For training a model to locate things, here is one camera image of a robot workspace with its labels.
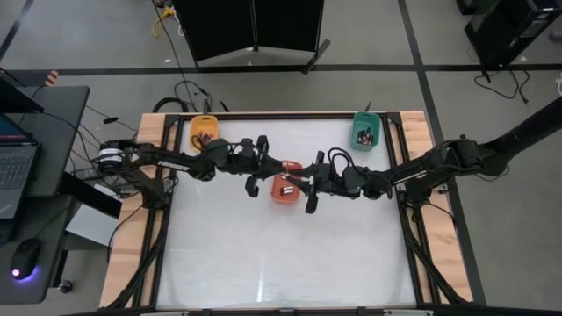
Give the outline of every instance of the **gray floor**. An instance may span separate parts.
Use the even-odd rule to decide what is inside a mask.
[[[16,20],[24,0],[0,3],[0,40]],[[425,64],[474,64],[463,33],[466,17],[452,0],[407,0],[421,57]],[[0,61],[7,69],[173,68],[164,36],[155,39],[155,20],[148,0],[35,0]],[[176,22],[167,21],[182,65],[193,65]],[[562,18],[549,29],[562,29]],[[326,0],[322,37],[332,46],[320,64],[413,64],[395,0]],[[562,44],[545,32],[523,54],[527,63],[562,63]],[[240,51],[202,65],[304,63],[310,54],[263,50]],[[547,105],[557,96],[556,71],[534,71],[525,87],[530,100],[507,100],[477,87],[471,72],[429,72],[428,79],[445,138],[461,133],[490,140]],[[91,87],[89,105],[137,126],[143,112],[173,95],[180,75],[64,76],[59,85]],[[232,111],[426,110],[415,72],[334,71],[188,75]],[[494,78],[498,90],[511,93],[508,74]],[[176,111],[169,105],[169,111]],[[87,111],[83,124],[100,140],[129,137],[118,125],[103,125]],[[514,159],[511,172],[494,183],[475,177],[458,180],[472,245],[489,305],[562,310],[559,300],[562,238],[558,231],[562,197],[557,194],[562,168],[556,134]],[[95,148],[90,149],[94,155]],[[75,158],[77,167],[84,166]],[[76,291],[62,296],[50,291],[40,305],[0,306],[2,315],[57,315],[91,311],[104,281],[104,251],[71,254],[64,276]]]

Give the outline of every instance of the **electronic device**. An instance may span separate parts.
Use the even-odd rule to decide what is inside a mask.
[[[40,250],[40,240],[31,238],[22,241],[11,258],[11,275],[17,280],[23,280],[30,276],[37,265]]]
[[[0,113],[42,113],[43,108],[0,78]]]
[[[0,113],[0,219],[16,217],[40,144]]]
[[[488,6],[465,32],[482,65],[491,70],[506,68],[562,12],[562,0],[500,0]]]

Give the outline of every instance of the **metal leg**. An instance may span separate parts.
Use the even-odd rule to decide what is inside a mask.
[[[107,214],[117,219],[121,212],[121,202],[108,197],[104,193],[94,189],[84,181],[65,172],[62,175],[61,194],[70,194],[82,203],[91,206],[103,214]]]
[[[301,73],[308,75],[308,72],[310,72],[310,70],[314,67],[316,62],[322,57],[322,54],[324,54],[324,52],[326,51],[326,49],[328,49],[331,43],[332,42],[329,39],[325,39],[320,45],[320,47],[318,47],[318,50],[314,54],[313,58],[307,63],[305,68],[302,69]]]
[[[64,271],[64,265],[67,262],[67,256],[68,256],[68,251],[62,250],[61,259],[59,260],[59,265],[56,269],[56,272],[54,273],[54,278],[52,282],[53,287],[58,288],[59,285],[61,285],[62,271]]]

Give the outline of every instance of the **laptop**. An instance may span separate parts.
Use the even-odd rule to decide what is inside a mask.
[[[24,196],[40,144],[0,113],[0,219],[13,219]]]

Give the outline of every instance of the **wooden board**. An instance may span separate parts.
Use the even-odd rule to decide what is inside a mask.
[[[221,115],[233,114],[237,113],[221,113]],[[410,158],[414,159],[430,150],[434,144],[432,143],[428,124],[423,111],[402,111],[401,115]],[[165,114],[143,115],[139,129],[138,141],[150,142],[156,146],[160,146],[164,119]],[[171,148],[170,145],[173,143],[174,135],[174,133],[170,135],[169,148]],[[396,147],[396,149],[397,158],[401,159],[400,150],[398,147]],[[143,169],[143,171],[150,176],[154,176],[155,174],[155,168],[147,168]],[[431,198],[431,202],[435,205],[441,206],[445,210],[449,210],[449,203],[446,195],[434,194]],[[129,216],[131,212],[139,207],[140,204],[140,197],[133,197],[126,200],[123,203],[119,221]],[[447,214],[434,209],[433,206],[430,205],[425,206],[422,212],[425,227],[428,233],[429,247],[435,265],[460,296],[467,300],[472,300],[472,294],[470,292],[465,272],[465,265],[460,252],[460,246],[458,245],[457,234],[450,217]],[[110,304],[125,288],[131,276],[137,270],[141,256],[142,238],[146,228],[147,216],[148,212],[142,209],[117,231],[113,244],[112,257],[105,277],[104,291],[102,292],[100,306]],[[155,234],[158,232],[160,219],[161,216],[156,217]],[[423,267],[421,265],[419,265],[419,267],[421,268],[421,280],[424,284],[424,298],[429,298],[427,279],[424,279],[425,273],[423,271]],[[153,272],[154,271],[151,269],[147,273],[147,277],[145,279],[143,297],[141,300],[143,305],[148,303],[149,292],[154,275]]]

